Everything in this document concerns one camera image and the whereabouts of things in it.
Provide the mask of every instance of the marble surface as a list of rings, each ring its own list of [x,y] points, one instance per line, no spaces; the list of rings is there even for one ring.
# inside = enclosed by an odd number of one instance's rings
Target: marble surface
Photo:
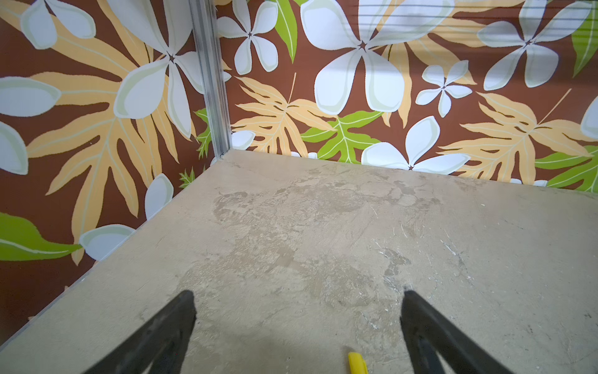
[[[0,352],[80,373],[184,289],[184,373],[408,373],[414,289],[511,370],[598,369],[598,196],[231,151]]]

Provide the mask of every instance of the yellow object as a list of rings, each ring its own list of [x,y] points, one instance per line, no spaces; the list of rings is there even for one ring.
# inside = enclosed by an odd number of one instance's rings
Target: yellow object
[[[351,368],[351,374],[368,374],[368,366],[361,354],[357,352],[349,353],[349,367]]]

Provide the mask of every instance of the brown floral wall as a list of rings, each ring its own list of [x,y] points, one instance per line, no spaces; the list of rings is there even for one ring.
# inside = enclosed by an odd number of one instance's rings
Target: brown floral wall
[[[598,3],[216,2],[236,148],[598,191]]]
[[[0,1],[0,343],[213,159],[188,2],[134,3]]]

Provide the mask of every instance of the white flower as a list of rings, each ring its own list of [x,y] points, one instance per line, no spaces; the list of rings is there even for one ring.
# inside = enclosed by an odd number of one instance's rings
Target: white flower
[[[299,152],[295,152],[295,151],[291,152],[291,156],[301,157],[301,155],[299,154]],[[318,153],[317,152],[309,152],[309,153],[307,153],[307,158],[308,159],[317,159],[318,158]]]
[[[96,23],[85,11],[58,0],[35,0],[21,14],[21,31],[36,49],[46,49],[58,40],[56,27],[46,4],[56,18],[77,38],[89,39],[96,36]]]
[[[468,65],[469,61],[467,60],[455,63],[453,67],[450,68],[446,81],[444,81],[444,71],[442,66],[432,65],[427,67],[422,74],[423,80],[428,83],[435,84],[439,88],[422,90],[417,94],[415,103],[418,105],[430,104],[432,100],[434,100],[436,96],[440,94],[440,101],[438,101],[438,112],[440,113],[440,116],[444,118],[444,116],[449,113],[451,107],[451,100],[447,95],[447,92],[455,99],[464,98],[472,92],[469,87],[458,86],[456,84],[449,86],[449,84],[452,82],[460,80],[465,76],[468,70]]]
[[[440,126],[434,116],[429,116],[414,124],[407,132],[405,150],[409,161],[390,143],[376,143],[361,154],[363,165],[382,166],[391,169],[415,170],[426,173],[448,175],[465,165],[470,157],[466,154],[444,154],[417,162],[436,144],[440,136]]]
[[[524,52],[527,53],[525,83],[528,87],[540,86],[553,76],[559,55],[537,43],[559,40],[572,34],[585,21],[592,6],[583,1],[567,5],[536,35],[546,4],[547,0],[526,0],[523,4],[519,12],[523,39],[515,26],[506,21],[491,23],[478,31],[481,42],[489,47],[519,46],[488,70],[484,90],[497,90],[509,83]]]
[[[324,66],[316,77],[314,91],[318,108],[336,115],[347,104],[355,69],[365,63],[365,97],[372,110],[394,112],[403,100],[405,82],[401,73],[374,47],[421,38],[440,24],[454,8],[453,0],[405,0],[396,7],[380,32],[372,37],[390,0],[360,0],[359,39],[355,37],[343,9],[335,0],[309,0],[301,6],[301,23],[310,43],[323,50],[352,50]]]
[[[589,138],[598,139],[598,96],[585,110],[584,118],[581,120],[581,132]]]
[[[256,36],[274,28],[278,19],[278,6],[275,2],[264,1],[258,8],[255,15],[254,28],[251,28],[249,18],[249,7],[245,0],[233,0],[233,12],[243,29],[239,27],[232,18],[220,17],[218,19],[218,32],[225,38],[246,38],[237,53],[234,54],[234,67],[239,75],[245,75],[251,71],[251,44],[258,53],[264,70],[271,72],[278,66],[278,51],[276,46],[269,40]]]
[[[0,114],[33,117],[52,109],[62,92],[49,84],[25,77],[0,78]],[[0,169],[20,175],[29,170],[25,142],[19,133],[0,121]]]
[[[511,183],[514,184],[523,184],[523,182],[521,181],[521,179],[517,179],[517,178],[511,178]],[[547,180],[537,180],[533,183],[534,186],[540,186],[540,187],[546,187],[546,185],[548,184]]]
[[[114,101],[114,114],[119,118],[134,120],[152,114],[164,92],[164,79],[168,69],[168,115],[185,136],[191,135],[191,111],[177,65],[195,90],[203,94],[203,81],[197,52],[181,56],[177,52],[191,34],[191,9],[187,0],[164,0],[168,45],[164,41],[154,10],[149,1],[108,0],[119,21],[142,42],[163,53],[165,58],[140,66],[130,72],[118,89]],[[223,73],[225,80],[230,74]]]
[[[251,143],[254,142],[255,132],[251,130],[241,130],[233,132],[231,135],[231,144],[236,150],[246,150],[251,147]]]
[[[145,216],[149,220],[166,206],[174,194],[172,183],[164,174],[154,178],[145,193]],[[101,226],[81,235],[79,243],[85,253],[96,261],[110,256],[125,240],[135,233],[135,229],[123,224]]]

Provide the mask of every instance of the green leaf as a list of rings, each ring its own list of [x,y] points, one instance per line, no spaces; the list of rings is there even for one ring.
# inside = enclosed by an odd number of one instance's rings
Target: green leaf
[[[297,20],[291,8],[289,0],[271,0],[278,5],[278,18],[276,19],[276,32],[285,42],[291,57],[291,63],[295,62],[297,52]]]
[[[578,165],[574,168],[571,168],[571,169],[557,175],[553,179],[549,180],[547,186],[561,188],[561,187],[570,186],[574,183],[577,183],[577,182],[583,180],[583,183],[581,184],[581,186],[577,187],[576,190],[598,193],[598,147],[595,145],[586,145],[585,149],[589,153],[594,155],[594,157],[592,157],[592,158],[576,157],[576,159],[577,159],[576,161],[578,161],[577,164],[580,164],[580,162],[584,162],[584,161],[585,162],[581,163],[580,165]],[[548,159],[549,157],[553,158],[554,164],[551,164],[549,162],[550,160],[548,160],[548,162],[546,161],[546,159]],[[544,157],[543,159],[537,160],[536,165],[538,165],[538,162],[544,162],[544,163],[540,164],[543,166],[563,165],[563,167],[567,167],[570,165],[576,165],[576,164],[571,164],[572,160],[567,160],[570,158],[571,158],[571,156],[568,156],[564,153],[555,153],[548,157]]]
[[[0,213],[0,261],[58,259],[80,248],[78,244],[49,242],[25,218]]]
[[[180,181],[183,182],[183,184],[179,186],[180,188],[185,188],[195,180],[195,172],[193,171],[193,168],[191,168],[191,173],[189,175],[187,175],[187,169],[185,169],[184,173],[179,173],[179,175],[181,176]]]
[[[195,112],[199,118],[201,118],[205,123],[208,123],[208,115],[206,112],[206,108],[200,109]],[[212,132],[210,131],[210,126],[202,132],[201,134],[195,137],[195,140],[200,144],[197,151],[199,152],[199,158],[206,157],[208,155],[208,151],[210,150],[210,143],[212,142]]]
[[[548,170],[562,169],[578,165],[588,159],[590,158],[583,156],[570,156],[566,153],[557,152],[546,156],[543,159],[537,159],[536,167],[539,169]]]
[[[592,10],[585,19],[585,22],[571,34],[573,48],[577,54],[573,76],[579,74],[592,56],[594,56],[596,50],[598,50],[598,4],[596,1],[592,1],[591,3]]]
[[[320,130],[312,127],[301,134],[301,139],[309,143],[317,143],[328,140],[318,151],[318,158],[329,160],[340,152],[340,162],[359,163],[355,157],[355,149],[364,150],[372,144],[379,143],[378,139],[370,138],[366,134],[349,132],[349,129],[363,127],[380,117],[382,112],[358,111],[337,121],[328,122],[330,126],[338,131]]]

